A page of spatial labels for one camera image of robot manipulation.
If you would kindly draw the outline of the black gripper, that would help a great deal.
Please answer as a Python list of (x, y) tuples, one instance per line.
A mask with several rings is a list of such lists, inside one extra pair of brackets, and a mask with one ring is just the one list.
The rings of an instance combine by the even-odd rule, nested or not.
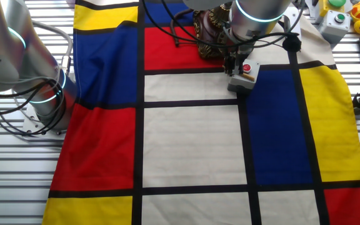
[(228, 76), (230, 76), (232, 73), (234, 74), (234, 76), (242, 76), (243, 61), (252, 53), (252, 51), (253, 46), (250, 44), (227, 48), (227, 54), (224, 57), (223, 64), (224, 72)]

